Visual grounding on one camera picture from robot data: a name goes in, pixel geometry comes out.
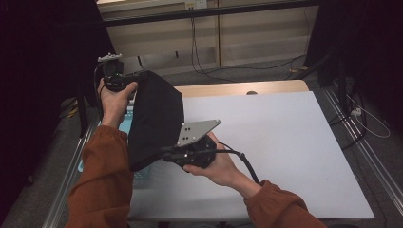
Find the white board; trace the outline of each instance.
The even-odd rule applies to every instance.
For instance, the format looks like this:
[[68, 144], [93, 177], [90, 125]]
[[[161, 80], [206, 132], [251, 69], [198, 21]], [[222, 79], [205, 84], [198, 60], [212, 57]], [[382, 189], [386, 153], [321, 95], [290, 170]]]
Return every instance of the white board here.
[[[315, 217], [374, 217], [312, 92], [186, 98], [183, 107], [186, 122], [221, 120], [214, 129], [219, 140], [245, 153], [261, 180], [301, 196]], [[236, 191], [164, 161], [154, 162], [144, 187], [134, 189], [129, 217], [248, 219]]]

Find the hand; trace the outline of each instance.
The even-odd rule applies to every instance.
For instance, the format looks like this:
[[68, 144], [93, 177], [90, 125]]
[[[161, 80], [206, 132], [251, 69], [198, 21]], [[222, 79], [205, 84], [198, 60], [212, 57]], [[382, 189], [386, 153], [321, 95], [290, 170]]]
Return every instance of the hand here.
[[119, 128], [119, 125], [124, 120], [125, 111], [127, 109], [130, 93], [137, 89], [137, 83], [131, 83], [120, 92], [112, 92], [104, 87], [104, 80], [101, 79], [98, 86], [98, 94], [102, 101], [104, 117], [101, 125], [107, 125], [114, 128]]
[[[208, 136], [215, 142], [219, 141], [213, 132], [209, 132]], [[216, 143], [216, 145], [219, 150], [225, 149], [222, 144]], [[185, 165], [183, 169], [195, 176], [205, 176], [215, 184], [231, 187], [246, 199], [257, 194], [261, 188], [260, 185], [240, 172], [226, 153], [217, 154], [213, 162], [205, 169], [189, 164]]]

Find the person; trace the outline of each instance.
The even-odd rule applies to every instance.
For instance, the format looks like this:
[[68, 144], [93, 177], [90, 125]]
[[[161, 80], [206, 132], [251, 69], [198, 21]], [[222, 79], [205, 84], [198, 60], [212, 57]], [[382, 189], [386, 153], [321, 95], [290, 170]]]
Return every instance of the person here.
[[[67, 227], [127, 227], [133, 173], [128, 165], [127, 135], [118, 129], [128, 96], [136, 88], [137, 84], [132, 83], [115, 93], [104, 87], [103, 80], [100, 82], [104, 117], [83, 149], [85, 169], [67, 198]], [[209, 136], [219, 141], [213, 133]], [[308, 212], [302, 198], [268, 180], [255, 183], [239, 171], [228, 154], [217, 154], [205, 169], [192, 165], [183, 169], [238, 191], [256, 227], [325, 227]]]

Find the electrical outlet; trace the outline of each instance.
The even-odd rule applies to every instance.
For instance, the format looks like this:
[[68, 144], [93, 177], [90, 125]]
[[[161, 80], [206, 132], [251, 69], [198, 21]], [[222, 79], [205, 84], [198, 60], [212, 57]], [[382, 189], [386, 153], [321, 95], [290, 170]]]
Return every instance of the electrical outlet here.
[[353, 110], [352, 110], [352, 116], [361, 116], [361, 108], [359, 108], [359, 107], [355, 107]]
[[207, 0], [195, 1], [195, 9], [206, 9], [206, 8], [207, 8]]
[[195, 1], [184, 2], [184, 9], [185, 10], [195, 10], [196, 9]]

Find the orange sleeve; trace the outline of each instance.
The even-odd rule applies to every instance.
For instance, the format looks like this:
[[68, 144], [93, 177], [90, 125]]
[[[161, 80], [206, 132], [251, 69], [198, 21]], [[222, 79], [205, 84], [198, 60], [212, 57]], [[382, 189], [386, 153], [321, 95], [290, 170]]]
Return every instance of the orange sleeve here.
[[257, 227], [326, 227], [308, 212], [299, 196], [279, 189], [268, 180], [262, 185], [255, 196], [244, 200], [249, 217]]
[[86, 143], [84, 172], [71, 189], [67, 227], [127, 227], [133, 173], [127, 155], [127, 135], [99, 126]]

